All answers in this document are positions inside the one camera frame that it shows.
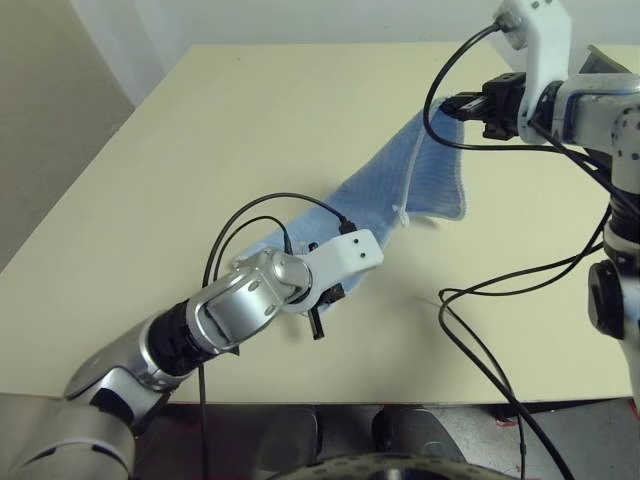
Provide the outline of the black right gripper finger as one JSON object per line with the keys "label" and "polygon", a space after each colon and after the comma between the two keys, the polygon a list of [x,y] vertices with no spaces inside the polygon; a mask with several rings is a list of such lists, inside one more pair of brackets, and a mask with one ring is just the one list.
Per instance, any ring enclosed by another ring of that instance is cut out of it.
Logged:
{"label": "black right gripper finger", "polygon": [[469,107],[467,105],[449,105],[447,107],[447,114],[461,122],[484,120],[484,113],[481,109],[473,106]]}
{"label": "black right gripper finger", "polygon": [[442,110],[474,109],[484,104],[484,95],[480,92],[460,92],[443,101]]}

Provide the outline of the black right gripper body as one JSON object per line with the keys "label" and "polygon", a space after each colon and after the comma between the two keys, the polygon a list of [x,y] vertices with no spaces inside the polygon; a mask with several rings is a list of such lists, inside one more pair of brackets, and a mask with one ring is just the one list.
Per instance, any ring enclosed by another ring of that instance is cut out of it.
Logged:
{"label": "black right gripper body", "polygon": [[519,135],[518,112],[524,95],[526,74],[512,72],[486,82],[482,92],[489,98],[489,113],[484,120],[483,136],[510,140]]}

